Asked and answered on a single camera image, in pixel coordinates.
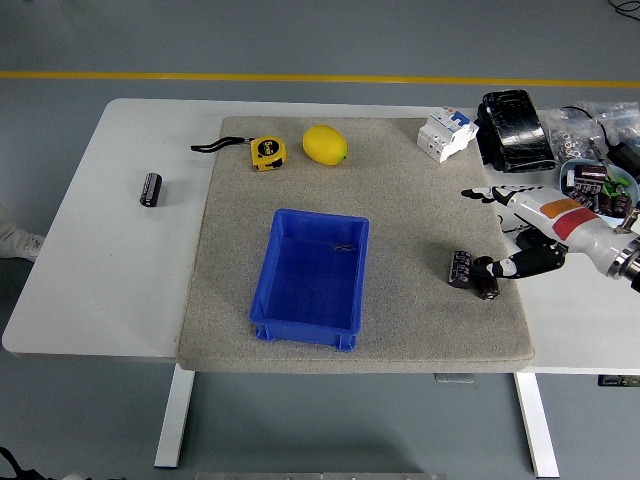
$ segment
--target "blue storage tray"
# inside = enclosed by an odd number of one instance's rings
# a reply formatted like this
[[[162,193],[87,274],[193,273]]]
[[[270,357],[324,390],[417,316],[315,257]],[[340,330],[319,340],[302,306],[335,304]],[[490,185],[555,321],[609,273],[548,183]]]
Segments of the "blue storage tray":
[[[276,210],[249,312],[256,336],[353,350],[368,238],[366,218]]]

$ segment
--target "clear plastic bag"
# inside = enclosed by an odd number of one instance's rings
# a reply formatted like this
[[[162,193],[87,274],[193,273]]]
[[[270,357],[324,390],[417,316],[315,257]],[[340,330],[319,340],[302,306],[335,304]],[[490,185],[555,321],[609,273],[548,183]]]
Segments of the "clear plastic bag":
[[[611,145],[624,142],[640,153],[639,102],[579,102],[578,105],[602,124]]]
[[[569,160],[597,160],[589,140],[604,144],[604,136],[595,119],[568,108],[551,110],[546,117],[547,136],[554,157],[560,165]]]

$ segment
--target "gray felt pad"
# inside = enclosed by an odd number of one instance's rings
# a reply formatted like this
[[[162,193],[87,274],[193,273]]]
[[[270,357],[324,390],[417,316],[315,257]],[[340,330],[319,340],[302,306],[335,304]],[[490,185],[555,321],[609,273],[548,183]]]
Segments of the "gray felt pad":
[[[495,300],[447,283],[451,255],[506,256],[491,205],[460,191],[486,186],[476,142],[438,164],[417,145],[424,119],[232,117],[222,136],[276,135],[287,162],[251,168],[248,145],[219,151],[202,219],[178,346],[188,370],[281,373],[513,372],[533,357],[514,281]],[[312,161],[303,133],[331,125],[349,145],[335,167]],[[249,320],[274,211],[370,221],[362,329],[353,352],[265,342]]]

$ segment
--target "lemon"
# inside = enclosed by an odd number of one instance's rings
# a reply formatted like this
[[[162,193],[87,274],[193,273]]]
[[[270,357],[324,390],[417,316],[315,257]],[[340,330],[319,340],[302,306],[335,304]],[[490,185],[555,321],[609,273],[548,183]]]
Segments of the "lemon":
[[[344,137],[328,125],[315,125],[302,136],[305,153],[323,165],[337,165],[347,157],[349,150]]]

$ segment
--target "robotic hand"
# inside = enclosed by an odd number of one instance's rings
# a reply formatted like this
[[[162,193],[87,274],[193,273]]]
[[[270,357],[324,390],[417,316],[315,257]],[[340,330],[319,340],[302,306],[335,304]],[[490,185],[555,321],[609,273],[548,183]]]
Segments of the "robotic hand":
[[[527,235],[519,235],[522,251],[489,265],[475,265],[477,275],[524,278],[556,270],[564,265],[568,252],[584,253],[596,269],[617,280],[626,277],[631,288],[640,292],[640,235],[631,226],[640,213],[640,204],[617,228],[558,190],[546,187],[493,187],[480,193],[465,190],[462,195],[497,201],[529,224]]]

